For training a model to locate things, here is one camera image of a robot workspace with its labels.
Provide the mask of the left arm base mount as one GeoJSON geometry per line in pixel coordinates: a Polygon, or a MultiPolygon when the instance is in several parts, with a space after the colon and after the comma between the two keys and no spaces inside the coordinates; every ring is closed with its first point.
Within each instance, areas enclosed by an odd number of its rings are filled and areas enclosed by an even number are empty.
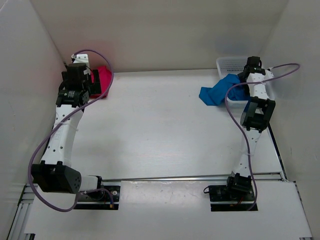
{"type": "Polygon", "coordinates": [[[112,195],[113,204],[107,192],[98,191],[81,195],[74,209],[117,211],[120,206],[121,182],[104,181],[102,185],[112,195]]]}

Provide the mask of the red t-shirt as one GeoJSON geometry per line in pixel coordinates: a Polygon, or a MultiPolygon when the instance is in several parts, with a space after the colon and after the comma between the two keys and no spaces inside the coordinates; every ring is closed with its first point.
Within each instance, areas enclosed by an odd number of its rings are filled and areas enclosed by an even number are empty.
{"type": "Polygon", "coordinates": [[[108,97],[108,92],[107,93],[105,93],[105,94],[93,94],[93,95],[91,95],[90,97],[89,97],[89,99],[90,100],[94,100],[94,99],[98,99],[98,98],[100,98],[100,99],[106,99],[107,97],[108,97]]]}

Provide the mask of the blue t-shirt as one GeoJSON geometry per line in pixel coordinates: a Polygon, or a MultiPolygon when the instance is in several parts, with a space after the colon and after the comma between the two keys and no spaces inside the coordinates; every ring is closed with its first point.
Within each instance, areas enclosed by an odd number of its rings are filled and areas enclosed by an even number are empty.
{"type": "MultiPolygon", "coordinates": [[[[201,87],[198,97],[207,106],[219,106],[225,101],[228,89],[239,83],[240,79],[237,75],[228,74],[213,87],[201,87]]],[[[248,101],[250,99],[241,85],[233,88],[228,93],[228,98],[231,101],[248,101]]]]}

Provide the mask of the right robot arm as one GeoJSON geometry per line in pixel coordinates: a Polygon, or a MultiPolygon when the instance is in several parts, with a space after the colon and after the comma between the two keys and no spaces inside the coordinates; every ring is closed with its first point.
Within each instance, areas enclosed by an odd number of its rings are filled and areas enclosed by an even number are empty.
{"type": "Polygon", "coordinates": [[[245,133],[241,142],[240,158],[231,170],[224,193],[230,200],[244,199],[251,194],[252,170],[249,159],[254,155],[257,142],[269,125],[276,103],[270,99],[264,80],[273,74],[262,67],[258,56],[247,58],[244,70],[238,74],[243,89],[249,96],[240,118],[241,131],[245,133]]]}

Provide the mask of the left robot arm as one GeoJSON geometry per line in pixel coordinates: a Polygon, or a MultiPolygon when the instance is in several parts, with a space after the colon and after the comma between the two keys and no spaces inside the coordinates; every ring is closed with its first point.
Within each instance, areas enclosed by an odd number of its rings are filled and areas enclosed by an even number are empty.
{"type": "Polygon", "coordinates": [[[100,200],[105,194],[101,178],[82,175],[72,168],[71,161],[75,135],[84,113],[80,107],[90,99],[90,69],[86,63],[71,63],[61,74],[63,81],[57,95],[54,122],[58,129],[49,138],[40,163],[32,165],[31,175],[43,192],[76,194],[87,191],[93,200],[100,200]]]}

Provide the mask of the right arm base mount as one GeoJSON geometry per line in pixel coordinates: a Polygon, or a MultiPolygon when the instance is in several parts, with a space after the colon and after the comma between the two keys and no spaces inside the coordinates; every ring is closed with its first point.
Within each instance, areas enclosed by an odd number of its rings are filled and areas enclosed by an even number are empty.
{"type": "Polygon", "coordinates": [[[227,192],[226,185],[209,185],[203,189],[205,195],[209,195],[211,212],[246,212],[258,211],[257,204],[253,205],[255,193],[253,187],[248,193],[227,192]]]}

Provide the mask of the pink t-shirt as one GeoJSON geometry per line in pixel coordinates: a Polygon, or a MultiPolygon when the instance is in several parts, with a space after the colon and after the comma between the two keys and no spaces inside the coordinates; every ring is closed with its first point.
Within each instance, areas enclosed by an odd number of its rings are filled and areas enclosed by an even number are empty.
{"type": "Polygon", "coordinates": [[[103,94],[111,83],[112,74],[106,66],[91,71],[90,96],[103,94]]]}

